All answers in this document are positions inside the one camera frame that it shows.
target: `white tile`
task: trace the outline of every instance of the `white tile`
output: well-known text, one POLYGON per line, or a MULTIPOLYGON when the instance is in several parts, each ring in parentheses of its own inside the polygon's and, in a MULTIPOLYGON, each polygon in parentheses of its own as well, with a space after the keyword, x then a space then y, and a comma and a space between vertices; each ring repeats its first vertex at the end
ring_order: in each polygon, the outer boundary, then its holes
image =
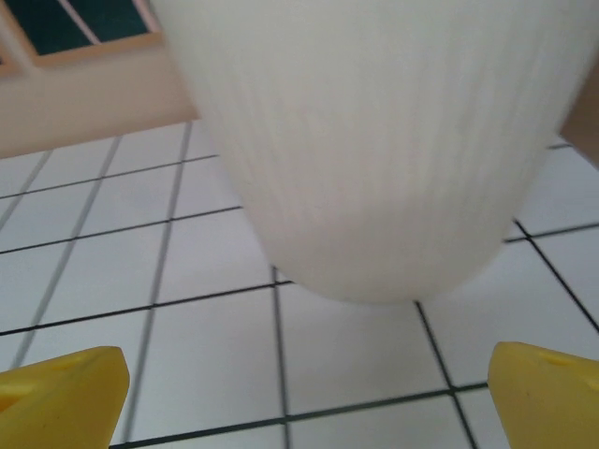
POLYGON ((184 123, 177 123, 123 136, 109 175, 177 162, 184 129, 184 123))
POLYGON ((253 428, 181 442, 167 442, 155 449, 284 449, 281 426, 253 428))
POLYGON ((31 326, 65 243, 0 255, 0 332, 31 326))
POLYGON ((480 449, 509 449, 489 390, 462 393, 460 402, 480 449))
POLYGON ((599 171, 575 150, 549 152, 517 217, 531 234, 599 222, 599 171))
POLYGON ((92 185, 24 195, 0 232, 0 251, 72 237, 92 185))
POLYGON ((19 193, 43 153, 0 159, 0 196, 19 193))
POLYGON ((298 421, 294 449, 466 449, 449 398, 298 421))
POLYGON ((281 271, 279 271, 277 269, 277 282, 286 282, 289 281, 289 278, 287 278, 281 271))
POLYGON ((29 190, 96 178, 113 140, 104 138, 54 150, 29 190))
POLYGON ((175 171, 164 167, 103 180, 82 235, 166 220, 175 171))
POLYGON ((549 146, 554 147, 554 146, 557 146, 557 145, 570 145, 570 142, 568 142, 562 136, 555 136, 553 138, 553 140, 551 141, 551 143, 549 144, 549 146))
MULTIPOLYGON (((129 368, 130 382, 133 382, 146 313, 139 311, 40 329, 36 331, 23 364, 29 365, 97 346, 118 346, 123 350, 129 368)), ((133 385, 129 385, 129 391, 132 391, 132 388, 133 385)), ((123 442, 124 420, 129 410, 130 399, 129 395, 124 403, 119 423, 112 437, 113 444, 123 442)))
POLYGON ((196 120, 192 124, 189 147, 187 148, 185 159, 212 156, 213 154, 217 154, 217 151, 206 129, 206 124, 202 120, 196 120))
POLYGON ((520 228, 515 224, 512 224, 509 228, 509 232, 507 233, 507 239, 517 239, 520 237, 524 237, 524 234, 520 231, 520 228))
POLYGON ((8 209, 8 206, 10 206, 10 203, 12 203, 14 200, 14 196, 11 198, 0 199, 0 218, 2 218, 4 212, 8 209))
POLYGON ((266 256, 242 210, 174 223, 160 301, 270 281, 266 256))
POLYGON ((271 295, 156 310, 134 440, 281 415, 271 295))
POLYGON ((77 241, 42 323, 149 304, 163 229, 161 224, 77 241))
POLYGON ((0 372, 10 369, 24 335, 12 334, 0 337, 0 372))
POLYGON ((351 304, 280 288, 292 413, 446 387, 416 306, 351 304))
POLYGON ((599 228, 538 239, 536 243, 599 321, 599 228))
POLYGON ((498 341, 599 358, 599 336, 528 242, 505 245, 476 278, 424 307, 458 385, 487 379, 498 341))
POLYGON ((233 208, 240 204, 219 158, 185 163, 175 216, 233 208))

